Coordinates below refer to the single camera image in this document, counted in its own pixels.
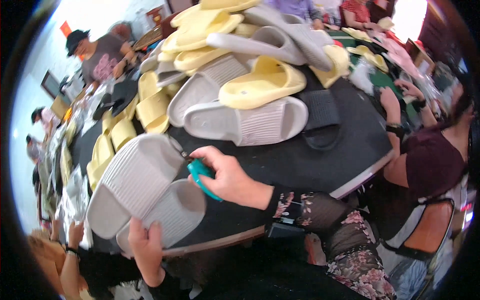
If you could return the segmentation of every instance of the scissor handle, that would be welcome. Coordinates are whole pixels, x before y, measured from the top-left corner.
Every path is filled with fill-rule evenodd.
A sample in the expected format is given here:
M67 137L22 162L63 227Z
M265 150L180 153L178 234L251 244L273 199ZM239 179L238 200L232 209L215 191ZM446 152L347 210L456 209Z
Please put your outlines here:
M207 189L202 182L200 181L199 175L208 176L210 178L215 178L215 173L209 167L207 167L200 159L194 159L191 163L187 165L187 169L193 177L193 180L198 184L198 186L204 191L205 194L210 196L211 198L217 201L223 201L222 198L218 197L214 193L212 193L209 189Z

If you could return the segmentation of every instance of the black tabletop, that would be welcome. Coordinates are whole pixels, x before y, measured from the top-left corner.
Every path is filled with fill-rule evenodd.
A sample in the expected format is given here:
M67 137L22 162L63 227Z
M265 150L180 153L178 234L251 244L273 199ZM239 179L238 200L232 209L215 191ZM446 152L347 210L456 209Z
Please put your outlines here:
M233 142L195 138L183 128L170 127L168 133L187 152L213 145L235 156L245 172L257 181L292 188L331 193L378 162L392 149L381 118L369 97L340 78L330 90L342 120L341 140L330 151L320 152L307 146L301 134L274 145L236 147ZM134 120L138 133L138 121ZM101 134L98 122L86 132L72 150L73 164L86 173L96 138ZM178 179L186 178L182 169ZM200 225L173 248L216 240L264 225L262 212L207 197L207 211Z

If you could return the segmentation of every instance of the scissors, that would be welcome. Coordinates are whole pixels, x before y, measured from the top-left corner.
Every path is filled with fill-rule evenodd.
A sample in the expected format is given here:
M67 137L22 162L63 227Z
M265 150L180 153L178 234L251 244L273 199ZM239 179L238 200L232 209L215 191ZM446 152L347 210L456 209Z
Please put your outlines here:
M165 133L168 136L168 140L170 141L170 145L177 150L180 155L185 159L185 161L188 163L187 169L190 172L190 174L193 177L193 180L195 183L204 191L205 194L210 196L211 198L222 202L223 199L212 193L207 187L203 185L203 183L200 181L200 175L208 176L212 179L215 179L215 172L213 171L212 168L207 167L203 162L202 159L198 158L192 158L190 155L188 155L187 152L183 151L181 148L180 144L173 140L173 138L168 134Z

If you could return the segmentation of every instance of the pink graphic print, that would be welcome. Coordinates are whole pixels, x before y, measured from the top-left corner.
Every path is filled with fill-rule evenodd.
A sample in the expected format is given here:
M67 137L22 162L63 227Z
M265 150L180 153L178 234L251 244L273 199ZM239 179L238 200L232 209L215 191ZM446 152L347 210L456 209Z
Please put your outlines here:
M109 56L105 53L102 58L98 61L95 69L93 70L93 76L99 80L100 82L104 81L105 79L112 74L113 68L118 64L116 58L112 58L109 60Z

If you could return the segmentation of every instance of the floral sleeve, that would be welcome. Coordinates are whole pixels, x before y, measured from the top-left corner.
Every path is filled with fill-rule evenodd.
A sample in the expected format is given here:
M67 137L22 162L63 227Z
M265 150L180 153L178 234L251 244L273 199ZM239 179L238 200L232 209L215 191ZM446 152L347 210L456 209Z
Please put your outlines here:
M322 240L327 275L369 299L396 299L358 210L323 192L276 187L275 222L302 227Z

